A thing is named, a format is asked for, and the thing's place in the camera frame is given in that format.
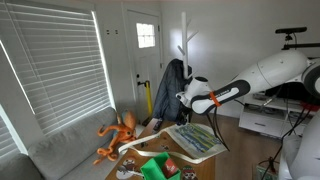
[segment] hanging coat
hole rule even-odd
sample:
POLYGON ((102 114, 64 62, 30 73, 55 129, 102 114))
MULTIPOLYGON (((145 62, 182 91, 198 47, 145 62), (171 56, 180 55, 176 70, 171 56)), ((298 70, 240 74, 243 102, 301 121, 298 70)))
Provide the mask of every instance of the hanging coat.
MULTIPOLYGON (((188 74, 192 73, 192 68, 188 66, 188 74)), ((152 113, 153 118, 162 118, 169 121, 179 121, 179 112, 183 108, 182 103, 176 98, 178 92, 184 91, 186 84, 191 82, 191 78, 186 80, 183 77, 183 61, 173 59, 167 66, 162 77, 157 97, 152 113)))

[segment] door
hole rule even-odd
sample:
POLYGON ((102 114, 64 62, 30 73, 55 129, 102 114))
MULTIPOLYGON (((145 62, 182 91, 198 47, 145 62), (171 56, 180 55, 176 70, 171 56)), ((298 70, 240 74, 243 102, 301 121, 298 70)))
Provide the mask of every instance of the door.
POLYGON ((152 105, 158 91, 160 72, 159 17, 128 10, 136 88, 136 112, 140 122, 149 117, 144 83, 150 81, 152 105))

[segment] couch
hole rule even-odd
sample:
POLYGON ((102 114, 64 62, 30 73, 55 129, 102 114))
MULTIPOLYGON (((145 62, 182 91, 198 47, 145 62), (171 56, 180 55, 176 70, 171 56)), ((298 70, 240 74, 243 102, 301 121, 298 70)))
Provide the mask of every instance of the couch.
MULTIPOLYGON (((116 112, 106 108, 96 114, 85 117, 71 126, 54 134, 28 149, 28 156, 18 154, 10 161, 0 165, 0 179, 105 179, 116 165, 105 159, 97 165, 96 150, 108 147, 112 133, 104 137, 97 135, 100 126, 117 124, 116 112)), ((137 125, 139 135, 143 126, 137 125)))

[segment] orange stuffed toy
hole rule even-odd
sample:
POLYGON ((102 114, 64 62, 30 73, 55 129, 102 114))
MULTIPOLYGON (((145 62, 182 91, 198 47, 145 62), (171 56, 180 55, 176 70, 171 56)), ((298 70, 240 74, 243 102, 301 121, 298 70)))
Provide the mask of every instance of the orange stuffed toy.
POLYGON ((120 118, 119 114, 117 114, 117 118, 118 125, 109 126, 105 130, 103 130, 104 126, 99 128, 97 132, 98 136, 104 136, 110 130, 116 130, 116 133, 113 134, 113 139, 107 149, 99 148, 97 150, 97 153, 100 155, 100 157, 97 160, 95 160, 93 164, 100 163, 106 157, 108 157, 110 161, 117 160, 118 155, 113 153, 113 151, 118 145, 118 143, 128 143, 136 140, 136 117, 134 116, 134 114, 129 110, 125 110, 122 113, 122 119, 120 118))

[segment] table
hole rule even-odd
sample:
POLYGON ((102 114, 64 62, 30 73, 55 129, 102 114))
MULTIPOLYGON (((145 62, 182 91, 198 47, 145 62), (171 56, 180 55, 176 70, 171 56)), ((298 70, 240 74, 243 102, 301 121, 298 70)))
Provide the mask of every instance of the table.
MULTIPOLYGON (((151 135, 152 129, 153 129, 154 125, 156 124, 156 122, 157 122, 157 119, 152 119, 150 121, 150 123, 148 124, 148 126, 142 131, 139 138, 143 138, 143 137, 151 135)), ((164 121, 161 125, 161 129, 169 127, 171 125, 174 125, 174 123, 170 122, 170 121, 164 121)), ((169 135, 166 132, 161 133, 160 138, 157 138, 155 140, 157 142, 152 143, 152 144, 148 143, 147 147, 143 147, 143 148, 145 148, 144 150, 148 150, 148 151, 152 151, 152 150, 156 150, 156 149, 159 150, 160 148, 162 148, 161 145, 164 144, 163 142, 165 142, 165 145, 167 145, 169 147, 169 151, 175 151, 175 152, 179 152, 179 153, 183 153, 183 154, 187 155, 187 152, 183 148, 181 148, 178 144, 176 144, 171 138, 168 138, 168 136, 169 135)), ((135 147, 137 149, 143 149, 143 148, 141 148, 140 145, 139 146, 136 145, 135 147)), ((117 179, 117 177, 116 177, 117 168, 122 165, 123 161, 125 161, 126 159, 128 159, 130 157, 135 157, 135 164, 138 166, 139 169, 143 164, 145 164, 149 159, 151 159, 151 157, 140 156, 136 151, 134 151, 132 149, 128 149, 128 151, 121 157, 120 161, 117 163, 117 165, 112 169, 112 171, 106 177, 106 180, 117 179)), ((208 158, 207 160, 205 160, 199 164, 192 164, 192 163, 184 161, 180 158, 177 158, 175 156, 170 156, 170 157, 176 163, 176 165, 180 168, 181 171, 182 171, 182 168, 186 165, 192 166, 193 169, 195 170, 199 180, 202 180, 202 179, 214 180, 215 179, 215 156, 208 158)), ((136 176, 136 175, 134 175, 130 178, 130 180, 141 180, 141 179, 142 178, 140 176, 136 176)))

